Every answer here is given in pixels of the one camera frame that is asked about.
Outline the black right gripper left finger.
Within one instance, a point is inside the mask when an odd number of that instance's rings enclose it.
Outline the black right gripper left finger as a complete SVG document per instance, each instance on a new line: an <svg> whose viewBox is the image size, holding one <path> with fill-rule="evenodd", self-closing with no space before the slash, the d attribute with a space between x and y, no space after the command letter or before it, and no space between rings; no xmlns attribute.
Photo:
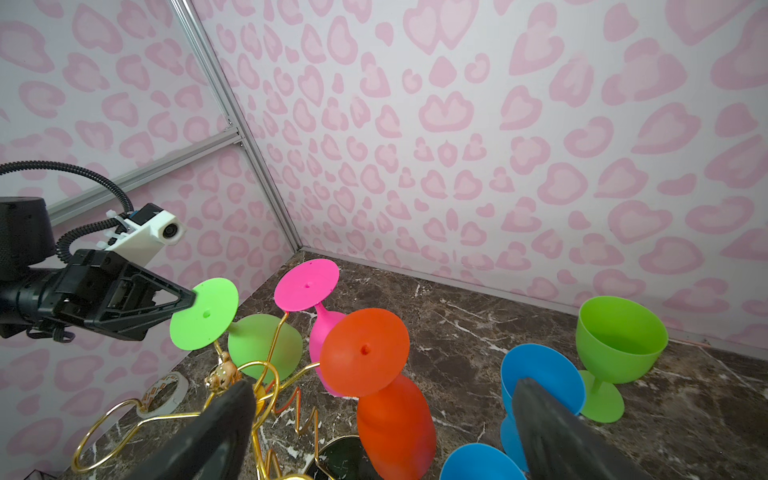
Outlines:
<svg viewBox="0 0 768 480"><path fill-rule="evenodd" d="M236 479L247 451L256 400L239 382L128 477L151 479Z"/></svg>

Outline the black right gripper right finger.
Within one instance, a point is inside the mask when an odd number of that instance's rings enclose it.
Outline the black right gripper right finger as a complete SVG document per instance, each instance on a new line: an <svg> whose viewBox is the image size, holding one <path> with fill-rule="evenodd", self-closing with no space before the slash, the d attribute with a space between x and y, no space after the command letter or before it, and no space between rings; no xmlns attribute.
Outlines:
<svg viewBox="0 0 768 480"><path fill-rule="evenodd" d="M555 403L542 424L519 427L533 479L648 479L650 475Z"/></svg>

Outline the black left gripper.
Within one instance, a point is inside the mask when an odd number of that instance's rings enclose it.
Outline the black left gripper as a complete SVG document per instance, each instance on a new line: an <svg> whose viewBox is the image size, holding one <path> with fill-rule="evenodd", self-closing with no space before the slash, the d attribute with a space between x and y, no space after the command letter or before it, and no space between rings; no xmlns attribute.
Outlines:
<svg viewBox="0 0 768 480"><path fill-rule="evenodd" d="M53 289L53 319L125 341L193 306L196 294L115 252L80 249Z"/></svg>

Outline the blue wine glass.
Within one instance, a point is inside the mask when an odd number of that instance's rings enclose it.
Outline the blue wine glass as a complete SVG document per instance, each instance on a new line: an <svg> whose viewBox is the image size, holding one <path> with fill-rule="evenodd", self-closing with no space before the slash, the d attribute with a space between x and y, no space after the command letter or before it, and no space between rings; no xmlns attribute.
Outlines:
<svg viewBox="0 0 768 480"><path fill-rule="evenodd" d="M446 459L440 480L525 480L523 471L500 450L482 443L466 444Z"/></svg>
<svg viewBox="0 0 768 480"><path fill-rule="evenodd" d="M506 455L527 473L529 465L519 427L542 424L552 410L551 403L579 415L587 400L585 383L566 356L553 348L527 343L504 356L500 385L506 411L500 427L501 444Z"/></svg>

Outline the lime green wine glass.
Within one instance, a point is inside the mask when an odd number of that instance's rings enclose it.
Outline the lime green wine glass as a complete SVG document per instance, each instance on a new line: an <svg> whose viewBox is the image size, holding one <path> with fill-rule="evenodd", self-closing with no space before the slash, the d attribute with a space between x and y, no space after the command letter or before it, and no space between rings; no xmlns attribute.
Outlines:
<svg viewBox="0 0 768 480"><path fill-rule="evenodd" d="M617 386L648 373L667 347L669 334L659 317L643 305L599 296L581 305L575 339L586 388L581 414L595 422L613 423L625 412Z"/></svg>
<svg viewBox="0 0 768 480"><path fill-rule="evenodd" d="M236 366L268 360L282 379L297 369L304 344L295 328L269 314L235 320L239 296L235 284L228 279L206 280L193 291L193 306L171 318L170 338L176 347L187 351L201 349L227 334L226 351Z"/></svg>

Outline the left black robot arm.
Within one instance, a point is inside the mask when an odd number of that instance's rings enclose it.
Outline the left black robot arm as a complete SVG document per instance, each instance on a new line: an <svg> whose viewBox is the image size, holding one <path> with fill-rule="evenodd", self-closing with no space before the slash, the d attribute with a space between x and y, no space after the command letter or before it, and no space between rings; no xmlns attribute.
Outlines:
<svg viewBox="0 0 768 480"><path fill-rule="evenodd" d="M60 269L42 268L54 239L39 197L1 200L1 335L69 343L82 328L126 341L193 306L195 292L113 251L80 249Z"/></svg>

